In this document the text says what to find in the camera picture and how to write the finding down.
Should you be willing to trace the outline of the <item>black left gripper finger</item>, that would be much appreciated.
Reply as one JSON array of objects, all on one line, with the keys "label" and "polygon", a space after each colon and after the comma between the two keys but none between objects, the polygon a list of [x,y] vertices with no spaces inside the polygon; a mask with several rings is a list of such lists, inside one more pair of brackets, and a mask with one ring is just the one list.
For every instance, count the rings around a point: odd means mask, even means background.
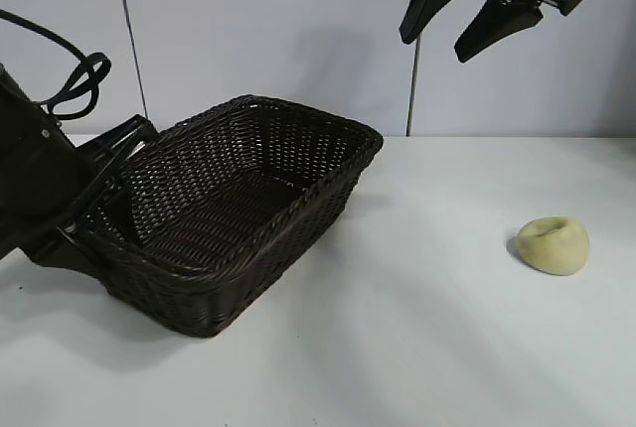
[{"label": "black left gripper finger", "polygon": [[130,191],[124,186],[106,187],[92,214],[92,229],[131,244],[140,244],[132,216]]},{"label": "black left gripper finger", "polygon": [[70,270],[88,276],[103,285],[92,261],[61,234],[45,234],[29,241],[28,258],[39,266]]}]

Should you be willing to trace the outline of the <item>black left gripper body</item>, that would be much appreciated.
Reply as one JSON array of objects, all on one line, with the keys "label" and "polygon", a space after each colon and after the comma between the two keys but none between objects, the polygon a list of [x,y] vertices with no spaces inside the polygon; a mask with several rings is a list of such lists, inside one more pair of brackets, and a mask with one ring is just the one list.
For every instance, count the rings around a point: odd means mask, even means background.
[{"label": "black left gripper body", "polygon": [[76,146],[56,116],[1,72],[1,253],[45,234],[73,234],[106,187],[123,186],[121,167],[158,132],[135,115]]}]

